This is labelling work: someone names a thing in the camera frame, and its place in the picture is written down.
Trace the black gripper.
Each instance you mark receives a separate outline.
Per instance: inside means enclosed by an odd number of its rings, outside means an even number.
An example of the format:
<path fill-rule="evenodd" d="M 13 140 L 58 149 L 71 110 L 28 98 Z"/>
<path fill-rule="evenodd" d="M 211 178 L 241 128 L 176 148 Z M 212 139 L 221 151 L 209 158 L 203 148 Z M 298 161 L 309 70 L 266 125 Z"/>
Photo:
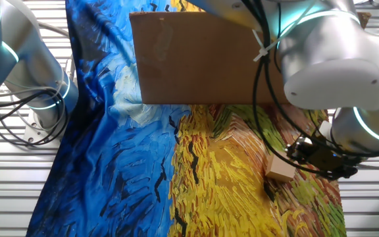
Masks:
<path fill-rule="evenodd" d="M 330 171 L 328 180 L 350 178 L 358 172 L 356 167 L 343 165 L 343 159 L 330 149 L 312 144 L 309 138 L 298 137 L 294 143 L 286 146 L 285 151 L 288 158 L 299 164 L 309 162 L 320 170 Z"/>

